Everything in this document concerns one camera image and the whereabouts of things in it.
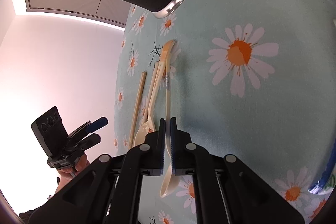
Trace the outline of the person's left hand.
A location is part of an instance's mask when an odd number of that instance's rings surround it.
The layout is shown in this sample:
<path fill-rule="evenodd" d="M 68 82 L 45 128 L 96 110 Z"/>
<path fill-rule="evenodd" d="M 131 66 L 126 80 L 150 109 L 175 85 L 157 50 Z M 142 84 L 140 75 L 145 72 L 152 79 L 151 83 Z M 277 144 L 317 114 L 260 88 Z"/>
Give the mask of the person's left hand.
<path fill-rule="evenodd" d="M 81 171 L 83 171 L 90 162 L 87 158 L 87 155 L 84 153 L 78 162 L 73 167 L 63 168 L 58 170 L 58 174 L 60 175 L 60 182 L 55 190 L 55 193 L 59 192 L 62 188 L 64 188 L 74 177 L 76 177 Z"/>

